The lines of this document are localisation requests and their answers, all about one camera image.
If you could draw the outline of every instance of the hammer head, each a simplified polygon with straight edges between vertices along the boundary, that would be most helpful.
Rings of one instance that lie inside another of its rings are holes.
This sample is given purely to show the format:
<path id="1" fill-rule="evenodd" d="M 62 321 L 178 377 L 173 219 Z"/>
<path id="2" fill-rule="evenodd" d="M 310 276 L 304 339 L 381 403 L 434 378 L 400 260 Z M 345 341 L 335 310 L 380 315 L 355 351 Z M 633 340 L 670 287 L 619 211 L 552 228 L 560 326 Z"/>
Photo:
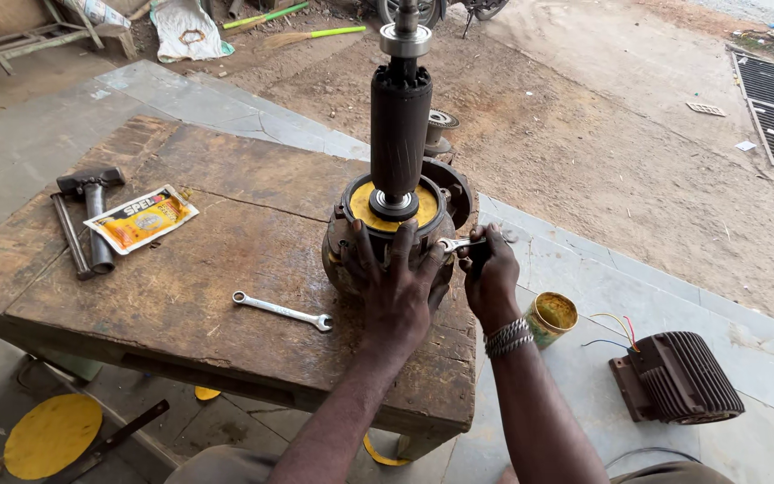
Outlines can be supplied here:
<path id="1" fill-rule="evenodd" d="M 82 194 L 82 186 L 89 183 L 99 183 L 104 187 L 123 185 L 124 175 L 118 167 L 103 166 L 58 177 L 56 182 L 63 194 Z"/>

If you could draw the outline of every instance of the paint can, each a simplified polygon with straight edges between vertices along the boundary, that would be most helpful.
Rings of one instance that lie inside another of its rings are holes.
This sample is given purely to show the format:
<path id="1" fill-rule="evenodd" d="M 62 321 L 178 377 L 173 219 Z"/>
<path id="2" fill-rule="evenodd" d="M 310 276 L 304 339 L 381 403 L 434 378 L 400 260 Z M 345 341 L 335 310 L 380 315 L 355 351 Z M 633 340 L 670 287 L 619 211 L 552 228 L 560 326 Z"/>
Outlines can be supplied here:
<path id="1" fill-rule="evenodd" d="M 575 327 L 578 310 L 566 296 L 558 293 L 540 293 L 525 313 L 531 325 L 533 340 L 541 350 Z"/>

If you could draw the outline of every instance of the combination spanner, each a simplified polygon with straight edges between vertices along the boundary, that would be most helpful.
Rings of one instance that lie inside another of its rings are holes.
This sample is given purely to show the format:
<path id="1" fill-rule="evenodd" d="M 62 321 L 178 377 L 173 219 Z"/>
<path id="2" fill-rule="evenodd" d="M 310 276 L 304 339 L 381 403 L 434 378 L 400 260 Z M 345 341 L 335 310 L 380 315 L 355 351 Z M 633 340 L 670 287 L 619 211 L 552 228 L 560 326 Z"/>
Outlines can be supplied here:
<path id="1" fill-rule="evenodd" d="M 288 307 L 278 306 L 274 303 L 266 303 L 264 301 L 254 299 L 246 295 L 243 291 L 235 291 L 231 295 L 231 300 L 235 304 L 245 304 L 247 306 L 258 307 L 259 309 L 264 309 L 265 311 L 270 311 L 271 313 L 282 314 L 283 316 L 287 316 L 289 318 L 307 322 L 316 326 L 320 332 L 330 331 L 333 329 L 333 326 L 328 326 L 325 324 L 325 321 L 333 319 L 328 314 L 313 316 L 311 314 L 301 313 L 300 311 L 295 311 L 294 309 L 289 309 Z"/>
<path id="2" fill-rule="evenodd" d="M 444 245 L 445 254 L 453 253 L 461 249 L 462 247 L 481 244 L 485 241 L 486 241 L 486 237 L 480 237 L 479 240 L 471 240 L 470 237 L 461 237 L 461 238 L 442 237 L 438 239 L 438 242 Z"/>

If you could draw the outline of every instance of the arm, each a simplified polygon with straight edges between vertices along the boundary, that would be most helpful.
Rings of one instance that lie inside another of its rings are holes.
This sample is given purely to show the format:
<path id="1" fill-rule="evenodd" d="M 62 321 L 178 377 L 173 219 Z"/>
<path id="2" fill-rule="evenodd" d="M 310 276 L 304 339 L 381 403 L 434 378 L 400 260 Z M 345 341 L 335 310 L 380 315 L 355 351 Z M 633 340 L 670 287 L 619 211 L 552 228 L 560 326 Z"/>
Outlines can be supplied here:
<path id="1" fill-rule="evenodd" d="M 416 272 L 409 270 L 415 219 L 403 223 L 396 232 L 389 271 L 376 261 L 366 226 L 355 220 L 353 229 L 360 261 L 343 247 L 342 263 L 364 295 L 366 316 L 360 348 L 334 391 L 279 459 L 269 483 L 344 481 L 384 395 L 422 343 L 432 314 L 448 289 L 432 285 L 443 265 L 441 244 L 435 244 Z"/>
<path id="2" fill-rule="evenodd" d="M 515 302 L 519 264 L 500 227 L 478 226 L 471 239 L 485 245 L 462 249 L 468 303 L 485 334 L 522 316 Z M 522 331 L 513 339 L 527 335 Z M 545 368 L 537 346 L 526 344 L 491 360 L 507 448 L 519 482 L 607 484 L 596 450 L 575 421 Z"/>

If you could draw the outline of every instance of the motorcycle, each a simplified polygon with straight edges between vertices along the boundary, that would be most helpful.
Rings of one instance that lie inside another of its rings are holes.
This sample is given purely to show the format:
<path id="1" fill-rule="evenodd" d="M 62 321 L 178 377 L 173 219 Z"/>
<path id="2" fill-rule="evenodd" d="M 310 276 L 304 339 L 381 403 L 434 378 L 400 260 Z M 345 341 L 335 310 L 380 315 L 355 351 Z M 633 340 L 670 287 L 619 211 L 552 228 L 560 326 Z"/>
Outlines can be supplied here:
<path id="1" fill-rule="evenodd" d="M 418 0 L 417 9 L 420 11 L 420 25 L 434 28 L 438 20 L 446 17 L 447 4 L 464 4 L 468 10 L 468 26 L 471 16 L 479 20 L 489 20 L 496 16 L 509 0 Z M 378 8 L 378 16 L 383 23 L 393 23 L 396 10 L 399 8 L 399 0 L 375 0 Z"/>

